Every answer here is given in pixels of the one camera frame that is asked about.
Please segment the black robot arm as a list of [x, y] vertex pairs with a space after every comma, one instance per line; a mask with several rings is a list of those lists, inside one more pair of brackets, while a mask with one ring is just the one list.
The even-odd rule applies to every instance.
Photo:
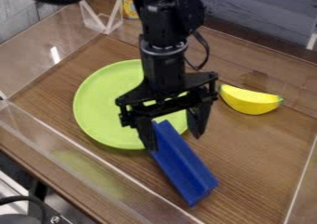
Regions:
[[177, 111], [187, 112], [195, 137], [207, 131], [212, 104], [217, 100], [219, 73], [193, 67], [187, 58], [189, 38], [207, 41], [199, 32], [205, 22], [201, 0], [133, 0], [142, 22], [140, 50], [144, 79], [140, 85], [116, 99], [121, 122], [134, 128], [145, 148], [160, 149], [153, 120]]

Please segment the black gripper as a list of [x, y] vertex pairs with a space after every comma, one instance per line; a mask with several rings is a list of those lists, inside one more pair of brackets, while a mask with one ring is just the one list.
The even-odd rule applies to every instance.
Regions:
[[116, 100], [122, 125], [137, 128], [150, 152], [158, 150], [154, 118], [185, 110], [195, 138], [207, 131], [212, 104], [217, 99], [219, 74], [213, 71], [188, 73], [185, 51], [185, 48], [160, 51], [142, 46], [142, 82]]

